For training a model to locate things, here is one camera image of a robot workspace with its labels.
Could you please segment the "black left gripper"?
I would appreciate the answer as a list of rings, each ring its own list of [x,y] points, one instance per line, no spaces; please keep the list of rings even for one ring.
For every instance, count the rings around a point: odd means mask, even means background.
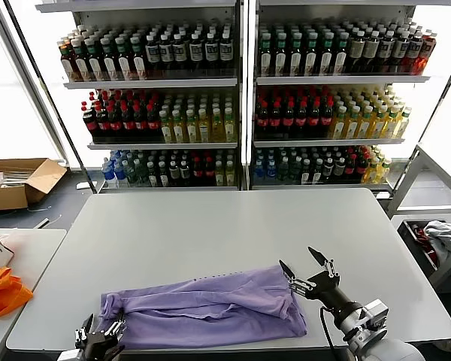
[[[76,329],[75,344],[82,350],[81,360],[113,360],[123,350],[124,346],[119,344],[118,339],[122,338],[126,328],[125,320],[115,320],[112,324],[101,332],[89,333],[94,314],[90,314],[79,329]]]

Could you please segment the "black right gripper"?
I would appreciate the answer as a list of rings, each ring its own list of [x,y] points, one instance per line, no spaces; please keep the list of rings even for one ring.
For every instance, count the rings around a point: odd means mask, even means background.
[[[280,267],[292,292],[312,300],[320,300],[332,311],[335,320],[345,320],[354,311],[362,308],[358,302],[350,300],[339,288],[340,275],[335,271],[334,260],[327,259],[320,251],[307,248],[313,258],[322,266],[323,271],[303,281],[281,259]]]

